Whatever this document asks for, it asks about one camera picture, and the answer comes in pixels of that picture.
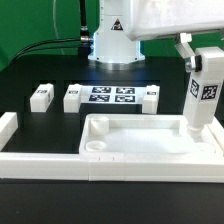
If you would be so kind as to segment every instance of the white block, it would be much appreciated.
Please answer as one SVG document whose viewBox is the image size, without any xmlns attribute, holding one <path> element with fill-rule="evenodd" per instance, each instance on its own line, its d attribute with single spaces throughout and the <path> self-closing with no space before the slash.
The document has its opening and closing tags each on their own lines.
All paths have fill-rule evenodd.
<svg viewBox="0 0 224 224">
<path fill-rule="evenodd" d="M 79 84 L 69 85 L 64 97 L 64 112 L 78 113 L 81 104 L 82 86 Z"/>
<path fill-rule="evenodd" d="M 88 160 L 79 155 L 0 154 L 0 177 L 16 179 L 88 180 Z"/>
<path fill-rule="evenodd" d="M 0 151 L 18 128 L 16 113 L 4 113 L 0 118 Z"/>
<path fill-rule="evenodd" d="M 30 98 L 31 112 L 46 112 L 54 98 L 52 84 L 40 85 Z"/>
<path fill-rule="evenodd" d="M 159 86 L 147 86 L 146 94 L 143 97 L 142 113 L 156 114 L 159 102 Z"/>
</svg>

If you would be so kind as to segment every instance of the white marker holder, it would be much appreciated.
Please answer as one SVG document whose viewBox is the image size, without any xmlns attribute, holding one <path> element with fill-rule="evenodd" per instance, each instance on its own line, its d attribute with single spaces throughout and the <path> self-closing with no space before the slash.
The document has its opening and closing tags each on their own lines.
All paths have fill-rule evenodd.
<svg viewBox="0 0 224 224">
<path fill-rule="evenodd" d="M 156 114 L 159 102 L 160 87 L 156 85 L 147 86 L 146 93 L 143 97 L 142 113 L 143 114 Z"/>
<path fill-rule="evenodd" d="M 0 118 L 0 151 L 18 128 L 16 113 L 4 113 Z"/>
<path fill-rule="evenodd" d="M 205 124 L 215 115 L 224 79 L 224 51 L 218 47 L 196 49 L 202 57 L 202 70 L 191 72 L 183 115 L 188 120 L 188 133 L 199 137 Z"/>
<path fill-rule="evenodd" d="M 53 98 L 54 86 L 52 84 L 39 85 L 30 98 L 31 112 L 46 112 Z"/>
<path fill-rule="evenodd" d="M 64 97 L 64 112 L 78 113 L 81 105 L 81 90 L 82 86 L 79 84 L 69 85 Z"/>
</svg>

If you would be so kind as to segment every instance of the white plastic part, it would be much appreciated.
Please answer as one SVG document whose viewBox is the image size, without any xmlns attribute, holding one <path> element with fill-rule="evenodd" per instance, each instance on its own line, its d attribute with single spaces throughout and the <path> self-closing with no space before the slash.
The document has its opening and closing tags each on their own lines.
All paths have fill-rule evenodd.
<svg viewBox="0 0 224 224">
<path fill-rule="evenodd" d="M 107 64 L 129 64 L 144 60 L 140 42 L 130 41 L 123 31 L 121 0 L 100 0 L 100 26 L 94 34 L 89 60 Z"/>
<path fill-rule="evenodd" d="M 54 98 L 54 86 L 52 84 L 39 85 L 30 98 L 31 112 L 46 112 Z"/>
<path fill-rule="evenodd" d="M 190 33 L 180 33 L 180 43 L 184 44 L 189 43 L 191 41 L 192 41 L 192 35 Z"/>
<path fill-rule="evenodd" d="M 78 113 L 81 104 L 82 86 L 79 84 L 69 85 L 64 97 L 64 112 Z"/>
<path fill-rule="evenodd" d="M 88 180 L 88 160 L 79 155 L 0 153 L 0 177 Z"/>
<path fill-rule="evenodd" d="M 106 135 L 109 132 L 109 119 L 104 116 L 95 116 L 90 121 L 91 133 L 94 135 Z"/>
<path fill-rule="evenodd" d="M 99 152 L 106 150 L 107 145 L 102 141 L 91 141 L 86 144 L 86 150 L 89 152 Z"/>
<path fill-rule="evenodd" d="M 183 112 L 192 137 L 198 137 L 204 125 L 212 123 L 224 79 L 224 51 L 199 48 L 196 55 L 202 57 L 202 71 L 191 73 Z"/>
<path fill-rule="evenodd" d="M 143 98 L 142 113 L 156 114 L 159 102 L 159 86 L 147 86 L 146 94 Z"/>
<path fill-rule="evenodd" d="M 131 40 L 224 27 L 223 0 L 123 0 L 123 27 Z"/>
<path fill-rule="evenodd" d="M 0 151 L 7 144 L 17 128 L 17 114 L 10 112 L 4 113 L 0 118 Z"/>
<path fill-rule="evenodd" d="M 104 136 L 90 131 L 95 116 L 87 116 L 79 148 L 90 158 L 89 180 L 224 182 L 224 148 L 210 131 L 217 131 L 216 119 L 194 139 L 183 116 L 105 114 L 110 130 Z M 87 150 L 94 141 L 107 147 Z"/>
</svg>

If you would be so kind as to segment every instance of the black cable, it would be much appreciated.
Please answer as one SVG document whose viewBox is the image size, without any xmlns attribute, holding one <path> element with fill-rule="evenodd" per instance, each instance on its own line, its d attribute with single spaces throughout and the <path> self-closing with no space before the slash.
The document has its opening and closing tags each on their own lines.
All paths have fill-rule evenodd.
<svg viewBox="0 0 224 224">
<path fill-rule="evenodd" d="M 86 20 L 86 2 L 85 2 L 85 0 L 79 0 L 79 6 L 80 6 L 80 20 L 81 20 L 80 35 L 81 36 L 89 36 L 89 30 L 87 27 L 87 20 Z"/>
<path fill-rule="evenodd" d="M 79 0 L 80 5 L 80 17 L 81 17 L 81 26 L 86 27 L 86 3 L 85 0 Z"/>
<path fill-rule="evenodd" d="M 31 50 L 32 48 L 36 48 L 42 45 L 47 45 L 47 44 L 58 44 L 58 43 L 69 43 L 69 42 L 76 42 L 76 41 L 80 41 L 80 38 L 68 38 L 68 39 L 57 39 L 57 40 L 46 40 L 46 41 L 41 41 L 35 44 L 31 44 L 25 48 L 23 48 L 22 50 L 20 50 L 10 61 L 9 64 L 12 64 L 15 59 L 17 59 L 17 57 L 20 57 L 20 55 L 26 53 L 27 51 Z"/>
<path fill-rule="evenodd" d="M 55 50 L 55 49 L 61 49 L 61 48 L 63 48 L 63 49 L 71 49 L 71 48 L 73 48 L 73 49 L 78 49 L 78 46 L 57 46 L 57 47 L 45 47 L 45 48 L 30 49 L 30 50 L 24 51 L 23 53 L 21 53 L 21 54 L 15 56 L 15 57 L 13 58 L 13 60 L 11 60 L 10 64 L 11 64 L 12 62 L 15 62 L 15 61 L 16 61 L 19 57 L 21 57 L 22 55 L 27 54 L 27 53 L 30 53 L 30 52 L 34 52 L 34 51 L 43 51 L 43 50 Z"/>
</svg>

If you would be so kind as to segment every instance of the white cube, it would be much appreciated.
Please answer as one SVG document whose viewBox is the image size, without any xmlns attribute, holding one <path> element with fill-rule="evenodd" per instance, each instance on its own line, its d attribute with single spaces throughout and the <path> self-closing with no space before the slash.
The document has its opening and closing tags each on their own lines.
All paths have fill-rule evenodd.
<svg viewBox="0 0 224 224">
<path fill-rule="evenodd" d="M 78 113 L 81 104 L 82 86 L 79 84 L 69 85 L 64 97 L 64 112 Z"/>
<path fill-rule="evenodd" d="M 31 112 L 46 112 L 54 98 L 54 86 L 52 84 L 39 85 L 30 98 Z"/>
<path fill-rule="evenodd" d="M 159 86 L 147 86 L 143 97 L 142 113 L 156 114 L 159 102 Z"/>
</svg>

